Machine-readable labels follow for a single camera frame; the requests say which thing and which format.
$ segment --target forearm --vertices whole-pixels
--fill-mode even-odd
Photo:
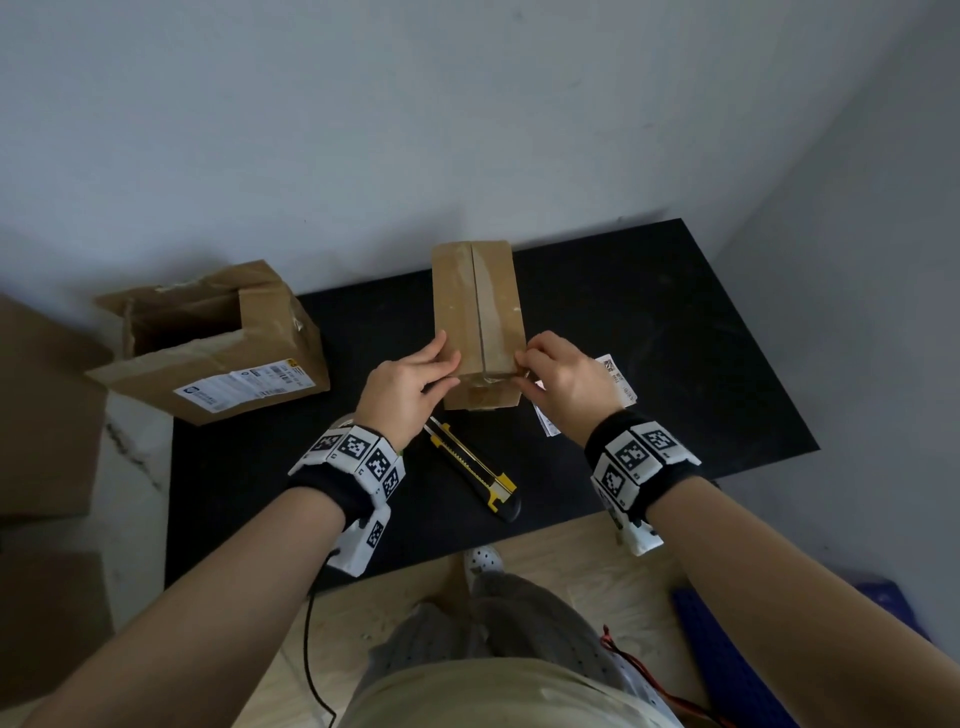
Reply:
[[[74,673],[24,724],[230,726],[344,526],[294,488]]]
[[[945,725],[960,715],[960,667],[702,478],[678,484],[647,517],[802,725]]]

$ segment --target left hand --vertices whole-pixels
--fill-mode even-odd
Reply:
[[[353,421],[375,429],[397,452],[406,448],[433,408],[460,383],[456,376],[449,376],[460,366],[460,352],[446,361],[437,360],[445,342],[446,331],[440,331],[419,352],[385,361],[370,372]],[[423,392],[430,383],[433,386]]]

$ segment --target blue object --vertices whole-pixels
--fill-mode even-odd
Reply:
[[[892,581],[862,584],[856,589],[929,640],[900,587]],[[680,589],[671,596],[713,709],[738,728],[798,728],[696,591]]]

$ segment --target red wire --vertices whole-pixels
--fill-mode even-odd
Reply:
[[[629,652],[624,652],[622,649],[616,646],[616,643],[613,641],[613,637],[610,634],[610,628],[606,624],[603,625],[603,637],[600,638],[600,644],[602,644],[610,652],[619,655],[628,663],[630,663],[634,669],[643,676],[643,679],[650,683],[653,689],[657,691],[663,699],[672,703],[676,703],[684,708],[684,710],[689,711],[696,716],[712,720],[717,725],[723,726],[723,728],[736,728],[731,721],[719,716],[713,711],[709,711],[706,708],[703,708],[692,702],[691,700],[687,700],[679,695],[674,695],[668,692],[663,685],[657,682],[657,678],[653,676],[653,673],[647,669],[647,666],[645,666],[638,658],[634,657]]]

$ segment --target hand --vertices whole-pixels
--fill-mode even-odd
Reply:
[[[385,361],[370,372],[353,421],[375,429],[397,452],[406,448],[433,408],[460,383],[457,377],[447,376],[460,365],[460,352],[446,361],[437,360],[445,341],[446,331],[440,331],[417,353]],[[432,382],[436,383],[423,392]]]
[[[527,351],[516,353],[516,363],[543,381],[540,389],[530,379],[515,376],[524,397],[580,447],[600,423],[623,409],[607,368],[553,331],[530,339]]]

